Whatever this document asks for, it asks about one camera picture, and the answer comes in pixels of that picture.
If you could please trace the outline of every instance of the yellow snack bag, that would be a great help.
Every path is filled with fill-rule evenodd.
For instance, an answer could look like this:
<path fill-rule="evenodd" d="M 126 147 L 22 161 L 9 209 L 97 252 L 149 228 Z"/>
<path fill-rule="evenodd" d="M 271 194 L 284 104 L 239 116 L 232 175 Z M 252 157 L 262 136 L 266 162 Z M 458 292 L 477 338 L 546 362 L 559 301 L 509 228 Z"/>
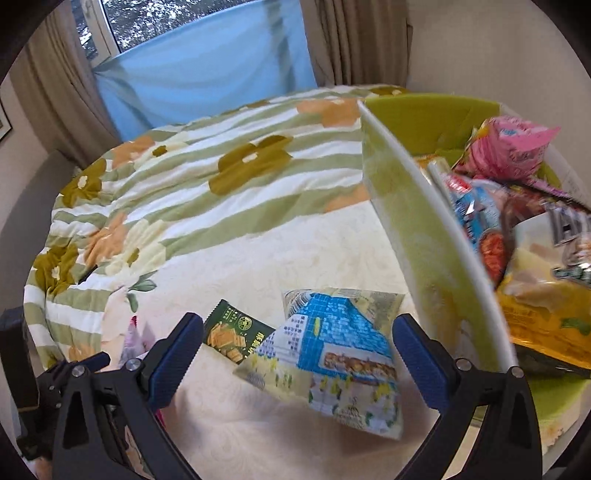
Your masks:
<path fill-rule="evenodd" d="M 546 208 L 515 226 L 515 250 L 496 295 L 514 344 L 589 370 L 589 216 L 564 206 Z M 579 369 L 573 371 L 581 374 Z"/>

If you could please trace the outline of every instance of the green snack package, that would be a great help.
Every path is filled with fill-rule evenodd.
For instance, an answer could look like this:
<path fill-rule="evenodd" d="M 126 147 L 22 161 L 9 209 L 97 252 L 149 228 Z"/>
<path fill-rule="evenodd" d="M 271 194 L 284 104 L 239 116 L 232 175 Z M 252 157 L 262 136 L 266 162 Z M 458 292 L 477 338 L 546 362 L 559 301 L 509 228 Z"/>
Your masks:
<path fill-rule="evenodd" d="M 205 344 L 240 364 L 274 331 L 226 300 L 220 300 L 205 322 Z"/>

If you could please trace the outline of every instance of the snack bag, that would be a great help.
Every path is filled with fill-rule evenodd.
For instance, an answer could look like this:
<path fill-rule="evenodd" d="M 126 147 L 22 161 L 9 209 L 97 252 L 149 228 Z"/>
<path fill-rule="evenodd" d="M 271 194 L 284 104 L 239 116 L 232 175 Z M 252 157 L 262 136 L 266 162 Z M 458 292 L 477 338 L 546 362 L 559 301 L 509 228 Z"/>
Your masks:
<path fill-rule="evenodd" d="M 240 364 L 275 330 L 220 300 L 205 321 L 205 344 Z"/>
<path fill-rule="evenodd" d="M 515 250 L 496 292 L 513 343 L 557 359 L 562 364 L 556 368 L 562 371 L 589 378 L 588 213 L 578 207 L 548 203 L 546 212 L 515 225 L 514 237 Z"/>
<path fill-rule="evenodd" d="M 345 425 L 399 439 L 402 414 L 391 339 L 360 313 L 347 293 L 291 294 L 286 311 L 292 312 L 298 302 L 303 306 L 234 373 L 279 399 L 298 398 Z M 382 295 L 392 296 L 394 302 L 402 297 Z M 379 300 L 356 299 L 366 312 L 377 312 Z"/>
<path fill-rule="evenodd" d="M 427 171 L 462 225 L 489 278 L 497 285 L 509 258 L 501 218 L 508 198 L 507 189 L 490 180 L 458 175 L 441 162 L 431 162 Z"/>
<path fill-rule="evenodd" d="M 516 116 L 489 118 L 474 132 L 454 170 L 491 180 L 529 179 L 559 131 L 560 127 L 550 129 Z"/>
<path fill-rule="evenodd" d="M 315 293 L 349 299 L 359 310 L 359 313 L 372 323 L 374 329 L 379 330 L 386 337 L 392 335 L 392 322 L 398 316 L 400 304 L 404 300 L 404 295 L 401 293 L 354 290 L 352 288 L 325 287 L 315 290 L 309 288 L 290 290 L 283 294 L 285 319 L 289 319 L 298 310 L 308 305 Z"/>

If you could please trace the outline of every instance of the flower pattern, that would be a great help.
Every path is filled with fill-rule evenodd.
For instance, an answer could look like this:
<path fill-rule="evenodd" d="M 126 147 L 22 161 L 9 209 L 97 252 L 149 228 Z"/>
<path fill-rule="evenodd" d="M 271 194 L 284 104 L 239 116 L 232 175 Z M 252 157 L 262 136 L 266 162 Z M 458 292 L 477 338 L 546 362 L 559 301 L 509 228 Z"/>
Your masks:
<path fill-rule="evenodd" d="M 332 212 L 334 210 L 339 210 L 350 205 L 355 205 L 356 203 L 364 202 L 369 199 L 370 197 L 368 189 L 365 187 L 365 185 L 360 184 L 355 187 L 353 192 L 346 195 L 339 195 L 338 197 L 332 199 L 326 204 L 324 211 Z"/>
<path fill-rule="evenodd" d="M 73 285 L 72 267 L 78 258 L 78 247 L 74 243 L 66 247 L 51 247 L 38 255 L 33 262 L 37 286 L 49 295 L 58 295 Z"/>
<path fill-rule="evenodd" d="M 80 362 L 96 353 L 90 345 L 72 345 L 68 349 L 68 360 L 70 362 Z"/>
<path fill-rule="evenodd" d="M 127 235 L 127 228 L 123 225 L 126 218 L 125 212 L 119 212 L 108 226 L 91 234 L 84 252 L 87 268 L 92 268 L 103 260 L 108 260 L 121 253 Z"/>
<path fill-rule="evenodd" d="M 125 142 L 111 150 L 113 169 L 124 163 L 136 160 L 142 153 L 156 144 L 149 135 L 142 135 L 130 142 Z"/>
<path fill-rule="evenodd" d="M 105 267 L 112 278 L 112 289 L 130 287 L 140 276 L 157 271 L 166 261 L 166 249 L 158 240 L 166 228 L 162 220 L 152 224 L 139 220 L 127 234 L 121 253 Z"/>
<path fill-rule="evenodd" d="M 408 93 L 408 90 L 406 88 L 399 87 L 397 85 L 385 85 L 380 87 L 374 87 L 370 88 L 369 91 L 379 96 L 402 95 L 403 93 Z"/>
<path fill-rule="evenodd" d="M 303 100 L 296 108 L 298 113 L 320 115 L 325 128 L 352 127 L 360 117 L 356 98 Z"/>
<path fill-rule="evenodd" d="M 73 208 L 77 199 L 92 200 L 97 198 L 102 188 L 100 178 L 104 175 L 106 167 L 106 160 L 99 158 L 90 167 L 83 170 L 62 189 L 61 201 L 63 204 L 68 208 Z"/>
<path fill-rule="evenodd" d="M 247 143 L 235 148 L 217 162 L 219 173 L 209 180 L 209 189 L 216 195 L 227 195 L 255 177 L 285 167 L 291 160 L 285 151 L 291 140 L 271 135 L 257 145 Z"/>

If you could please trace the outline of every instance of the pink snack bag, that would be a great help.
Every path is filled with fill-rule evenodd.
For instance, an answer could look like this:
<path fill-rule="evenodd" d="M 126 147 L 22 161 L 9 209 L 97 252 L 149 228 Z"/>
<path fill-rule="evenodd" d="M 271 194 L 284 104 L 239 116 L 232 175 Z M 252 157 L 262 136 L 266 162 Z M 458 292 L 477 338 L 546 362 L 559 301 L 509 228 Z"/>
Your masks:
<path fill-rule="evenodd" d="M 484 121 L 472 135 L 458 173 L 492 180 L 528 180 L 540 168 L 544 152 L 560 131 L 516 116 L 496 116 Z"/>

